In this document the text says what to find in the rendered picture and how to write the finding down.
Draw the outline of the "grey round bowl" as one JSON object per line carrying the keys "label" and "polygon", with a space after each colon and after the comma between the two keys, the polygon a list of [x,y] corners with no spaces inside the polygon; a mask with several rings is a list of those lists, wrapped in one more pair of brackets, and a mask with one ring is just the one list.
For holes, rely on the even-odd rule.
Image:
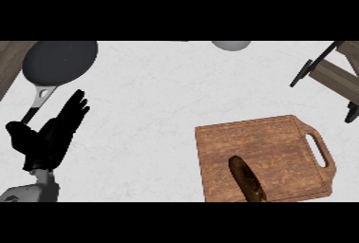
{"label": "grey round bowl", "polygon": [[213,41],[213,44],[226,51],[239,51],[248,47],[250,41]]}

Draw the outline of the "brown wooden panel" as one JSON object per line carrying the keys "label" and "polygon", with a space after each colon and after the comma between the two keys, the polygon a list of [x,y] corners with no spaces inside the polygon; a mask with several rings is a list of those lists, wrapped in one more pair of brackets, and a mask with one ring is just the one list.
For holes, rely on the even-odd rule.
{"label": "brown wooden panel", "polygon": [[22,69],[25,54],[36,41],[0,41],[0,101]]}

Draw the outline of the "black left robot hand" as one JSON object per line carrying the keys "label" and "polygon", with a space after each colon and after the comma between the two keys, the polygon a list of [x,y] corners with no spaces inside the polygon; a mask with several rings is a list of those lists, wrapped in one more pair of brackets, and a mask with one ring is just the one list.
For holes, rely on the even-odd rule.
{"label": "black left robot hand", "polygon": [[72,135],[90,110],[84,95],[83,90],[74,92],[59,115],[46,122],[40,131],[33,130],[21,121],[6,124],[12,147],[25,156],[25,171],[52,171],[61,165]]}

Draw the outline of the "long brown bread loaf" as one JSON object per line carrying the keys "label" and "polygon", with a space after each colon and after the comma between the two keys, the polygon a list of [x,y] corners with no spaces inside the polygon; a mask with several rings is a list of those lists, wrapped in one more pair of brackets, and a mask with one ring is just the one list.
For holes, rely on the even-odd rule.
{"label": "long brown bread loaf", "polygon": [[266,194],[256,174],[239,156],[229,158],[229,168],[236,185],[248,202],[266,201]]}

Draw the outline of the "dark grey frying pan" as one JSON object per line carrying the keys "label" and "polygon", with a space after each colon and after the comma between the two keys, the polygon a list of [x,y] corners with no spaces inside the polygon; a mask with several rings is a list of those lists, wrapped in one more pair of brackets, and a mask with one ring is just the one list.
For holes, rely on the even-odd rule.
{"label": "dark grey frying pan", "polygon": [[22,74],[37,93],[24,124],[36,116],[56,88],[74,81],[90,69],[98,55],[96,41],[38,41],[22,60]]}

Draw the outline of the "brown wooden cutting board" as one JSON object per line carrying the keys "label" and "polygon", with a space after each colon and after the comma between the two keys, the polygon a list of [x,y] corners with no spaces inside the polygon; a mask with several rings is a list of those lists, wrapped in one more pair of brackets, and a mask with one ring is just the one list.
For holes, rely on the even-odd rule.
{"label": "brown wooden cutting board", "polygon": [[195,128],[207,202],[242,201],[229,159],[244,159],[269,201],[329,196],[337,172],[318,130],[294,115]]}

